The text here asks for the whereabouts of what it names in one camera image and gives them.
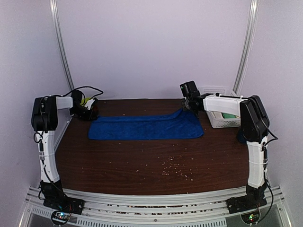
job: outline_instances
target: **blue towel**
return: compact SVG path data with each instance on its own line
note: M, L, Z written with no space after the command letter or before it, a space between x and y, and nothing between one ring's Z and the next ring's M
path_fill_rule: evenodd
M203 136L199 120L190 111L138 117L98 117L91 123L91 140L193 139Z

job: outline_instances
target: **vertical metal post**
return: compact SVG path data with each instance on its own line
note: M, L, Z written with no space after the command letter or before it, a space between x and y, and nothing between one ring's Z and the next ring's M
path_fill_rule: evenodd
M67 58L66 58L66 53L65 53L65 48L63 45L63 39L62 39L62 33L61 33L61 28L60 28L60 22L59 22L59 15L58 15L58 9L57 9L57 0L50 0L51 4L51 12L52 12L52 17L53 17L53 23L55 26L56 34L57 34L57 41L59 45L59 50L60 50L60 55L61 55L61 61L62 65L64 68L65 76L67 79L68 86L70 87L70 90L73 90L74 84L71 78L71 72L68 66Z
M237 78L236 78L234 86L233 86L233 91L237 95L240 94L244 76L245 76L245 70L246 70L247 63L248 63L247 57L248 57L248 54L249 54L249 51L251 48L252 38L254 35L257 11L258 11L258 0L251 0L250 15L249 15L248 24L247 24L247 31L246 31L243 52L242 52L242 56L241 56L241 60L240 60L240 64L239 64Z

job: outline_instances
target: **dark brown tabletop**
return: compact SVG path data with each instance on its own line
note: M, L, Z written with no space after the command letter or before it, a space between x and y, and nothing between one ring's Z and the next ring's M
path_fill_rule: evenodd
M99 100L102 116L171 114L179 99ZM248 149L237 128L213 129L190 140L89 140L90 122L74 118L56 152L64 188L122 195L208 192L245 186Z

